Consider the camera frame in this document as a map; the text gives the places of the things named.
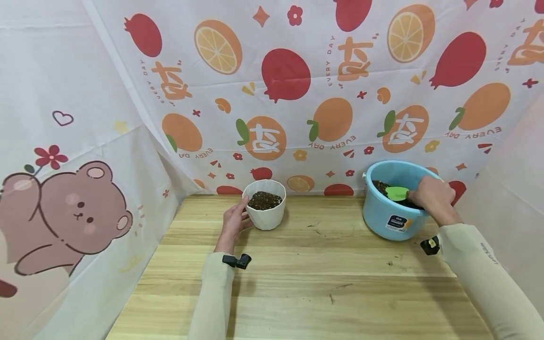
light blue bucket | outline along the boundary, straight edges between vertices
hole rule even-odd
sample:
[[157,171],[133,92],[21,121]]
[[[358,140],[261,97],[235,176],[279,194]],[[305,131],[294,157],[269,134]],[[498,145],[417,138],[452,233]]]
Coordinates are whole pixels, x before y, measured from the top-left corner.
[[413,237],[429,215],[425,210],[408,208],[391,201],[374,187],[372,181],[416,190],[425,175],[440,179],[434,172],[403,160],[374,163],[363,174],[367,184],[363,218],[367,226],[379,236],[392,241],[405,241]]

black clip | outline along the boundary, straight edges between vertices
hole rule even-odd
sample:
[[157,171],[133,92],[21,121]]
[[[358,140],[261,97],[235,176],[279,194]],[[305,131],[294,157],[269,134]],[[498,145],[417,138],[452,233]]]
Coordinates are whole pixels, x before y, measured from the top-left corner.
[[419,245],[421,248],[423,248],[423,251],[427,255],[436,255],[440,251],[440,241],[438,240],[438,236],[434,236],[429,240],[421,241]]
[[232,268],[246,269],[248,264],[251,262],[251,256],[248,254],[242,254],[240,259],[235,258],[231,255],[223,255],[223,263],[228,264]]

wooden table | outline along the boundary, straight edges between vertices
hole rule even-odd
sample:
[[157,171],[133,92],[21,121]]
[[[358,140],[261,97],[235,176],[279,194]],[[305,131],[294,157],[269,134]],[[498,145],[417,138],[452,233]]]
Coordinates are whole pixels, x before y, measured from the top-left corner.
[[[184,340],[223,212],[238,197],[188,197],[108,340]],[[440,255],[390,242],[362,219],[363,199],[289,197],[282,225],[241,236],[229,339],[490,339]]]

arm sleeve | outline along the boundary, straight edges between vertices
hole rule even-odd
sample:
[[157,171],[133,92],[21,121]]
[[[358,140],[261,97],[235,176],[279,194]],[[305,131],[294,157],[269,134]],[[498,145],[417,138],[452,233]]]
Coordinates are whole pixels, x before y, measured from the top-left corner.
[[444,260],[495,339],[544,339],[544,322],[538,311],[499,264],[476,227],[444,226],[438,239]]
[[206,259],[187,340],[226,339],[234,268],[222,262],[223,255],[228,254],[215,252]]

potting soil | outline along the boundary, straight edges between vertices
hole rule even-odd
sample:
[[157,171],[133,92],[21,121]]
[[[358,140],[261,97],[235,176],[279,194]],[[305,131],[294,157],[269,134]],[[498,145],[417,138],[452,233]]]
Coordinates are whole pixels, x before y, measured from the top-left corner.
[[281,201],[282,199],[278,195],[258,191],[249,200],[248,206],[255,210],[268,210],[280,205]]
[[[386,188],[389,188],[390,185],[387,184],[387,183],[383,183],[381,181],[372,181],[372,184],[374,184],[374,186],[376,187],[376,189],[385,197],[387,197],[387,191],[385,190]],[[402,201],[396,201],[395,203],[398,203],[404,207],[407,207],[407,208],[412,208],[412,209],[419,209],[419,210],[423,210],[422,207],[420,207],[419,205],[413,203],[412,201],[410,201],[409,199],[405,199],[405,200],[402,200]]]

